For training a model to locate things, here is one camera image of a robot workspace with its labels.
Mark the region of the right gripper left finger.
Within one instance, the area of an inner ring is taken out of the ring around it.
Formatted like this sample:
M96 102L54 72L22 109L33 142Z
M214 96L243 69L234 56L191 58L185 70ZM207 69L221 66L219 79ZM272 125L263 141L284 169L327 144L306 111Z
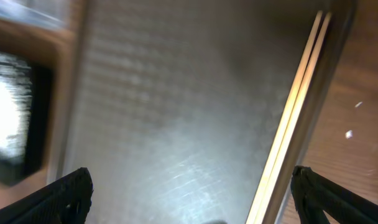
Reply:
M81 167L0 209L0 224L84 224L92 194L90 172Z

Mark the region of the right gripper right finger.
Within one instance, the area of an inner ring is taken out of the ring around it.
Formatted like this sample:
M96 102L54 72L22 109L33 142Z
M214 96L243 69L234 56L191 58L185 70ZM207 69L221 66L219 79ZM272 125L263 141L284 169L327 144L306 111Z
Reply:
M309 167L295 166L290 184L302 224L378 223L378 205L326 179Z

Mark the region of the pile of white rice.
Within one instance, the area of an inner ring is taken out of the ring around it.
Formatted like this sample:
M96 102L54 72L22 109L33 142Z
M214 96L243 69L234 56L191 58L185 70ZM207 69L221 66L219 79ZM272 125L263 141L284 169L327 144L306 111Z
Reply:
M33 83L29 64L0 52L0 159L21 163L27 144Z

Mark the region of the wooden chopstick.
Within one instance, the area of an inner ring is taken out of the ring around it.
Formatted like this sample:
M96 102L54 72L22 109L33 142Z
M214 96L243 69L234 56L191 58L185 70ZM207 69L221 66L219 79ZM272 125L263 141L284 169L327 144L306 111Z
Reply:
M323 46L323 42L324 42L324 39L325 39L325 35L326 35L326 32L327 32L330 20L331 20L331 13L330 12L323 13L322 20L320 22L320 25L319 25L319 28L318 28L318 31L317 31L317 34L316 34L315 43L313 44L313 47L312 47L310 59L308 61L308 64L307 64L307 67L306 67L306 70L305 70L305 76L304 76L304 79L302 81L303 86L305 88L307 88L307 92L308 92L308 89L309 89L309 86L310 86L310 82L311 82L313 73L315 71L315 67L316 67L316 64L317 64L317 61L318 61L318 57L320 55L321 48ZM301 91L300 94L298 94L298 96L297 96L297 100L302 103L302 106L303 106L303 103L305 101L307 92L304 93L304 92ZM294 117L297 118L297 121L298 121L298 118L300 116L300 112L295 112L293 114Z
M270 196L272 195L277 177L279 176L283 164L285 153L287 152L292 137L293 129L297 123L297 118L295 118L293 114L295 112L300 112L302 107L302 103L297 100L297 96L301 91L304 93L307 92L307 88L303 86L302 81L305 76L305 70L310 59L312 47L315 43L322 16L323 11L318 11L315 16L290 93L288 94L269 156L265 163L255 197L247 216L246 224L262 223L264 219Z

